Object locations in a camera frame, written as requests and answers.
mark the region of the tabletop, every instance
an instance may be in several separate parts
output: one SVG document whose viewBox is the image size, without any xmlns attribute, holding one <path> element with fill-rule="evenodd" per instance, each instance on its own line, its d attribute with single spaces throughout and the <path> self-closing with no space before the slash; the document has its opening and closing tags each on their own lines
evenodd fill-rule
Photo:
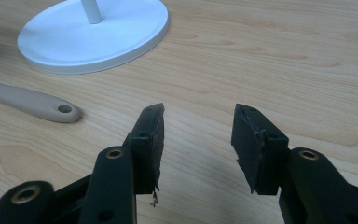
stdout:
<svg viewBox="0 0 358 224">
<path fill-rule="evenodd" d="M 230 145 L 235 104 L 256 107 L 358 186 L 358 0 L 163 0 L 166 36 L 140 58 L 54 75 L 21 56 L 21 28 L 57 0 L 0 0 L 0 83 L 61 97 L 63 124 L 0 104 L 0 197 L 29 180 L 60 189 L 120 146 L 143 108 L 165 105 L 157 207 L 138 223 L 283 223 L 278 196 L 251 194 Z"/>
</svg>

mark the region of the gray handle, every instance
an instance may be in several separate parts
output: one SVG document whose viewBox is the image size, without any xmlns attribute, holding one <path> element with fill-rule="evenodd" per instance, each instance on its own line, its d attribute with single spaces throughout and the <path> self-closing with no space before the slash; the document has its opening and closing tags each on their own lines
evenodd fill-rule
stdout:
<svg viewBox="0 0 358 224">
<path fill-rule="evenodd" d="M 75 105 L 61 98 L 4 84 L 0 84 L 0 103 L 55 122 L 75 122 L 81 115 Z"/>
</svg>

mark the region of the white rod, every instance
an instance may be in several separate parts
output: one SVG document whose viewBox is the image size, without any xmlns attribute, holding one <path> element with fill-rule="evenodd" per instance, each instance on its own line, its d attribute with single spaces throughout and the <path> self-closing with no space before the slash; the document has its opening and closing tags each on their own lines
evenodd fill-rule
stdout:
<svg viewBox="0 0 358 224">
<path fill-rule="evenodd" d="M 81 0 L 81 3 L 90 24 L 97 24 L 103 20 L 100 9 L 98 9 L 97 0 Z"/>
</svg>

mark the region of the metal ring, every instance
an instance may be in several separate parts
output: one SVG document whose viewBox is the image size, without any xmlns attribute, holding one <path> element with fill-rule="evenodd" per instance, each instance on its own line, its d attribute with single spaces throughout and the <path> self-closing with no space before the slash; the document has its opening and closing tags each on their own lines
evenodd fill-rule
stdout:
<svg viewBox="0 0 358 224">
<path fill-rule="evenodd" d="M 124 153 L 123 153 L 123 151 L 121 149 L 111 149 L 111 150 L 106 152 L 106 157 L 108 159 L 117 159 L 117 158 L 120 158 L 123 155 L 124 155 Z"/>
<path fill-rule="evenodd" d="M 11 197 L 11 202 L 14 204 L 28 203 L 40 194 L 40 187 L 37 185 L 28 186 L 17 191 L 13 197 Z"/>
<path fill-rule="evenodd" d="M 298 152 L 298 154 L 300 154 L 300 156 L 304 159 L 310 160 L 310 161 L 317 161 L 319 160 L 319 156 L 318 154 L 312 152 L 312 151 L 308 151 L 308 150 L 301 150 L 300 152 Z"/>
</svg>

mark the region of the white disc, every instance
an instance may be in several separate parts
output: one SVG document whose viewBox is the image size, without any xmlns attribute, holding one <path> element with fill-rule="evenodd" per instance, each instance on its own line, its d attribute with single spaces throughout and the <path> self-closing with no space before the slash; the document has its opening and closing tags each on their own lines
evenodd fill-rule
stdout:
<svg viewBox="0 0 358 224">
<path fill-rule="evenodd" d="M 56 74 L 85 74 L 127 63 L 167 33 L 159 0 L 98 0 L 103 21 L 89 24 L 81 1 L 46 9 L 21 30 L 19 50 L 33 66 Z"/>
</svg>

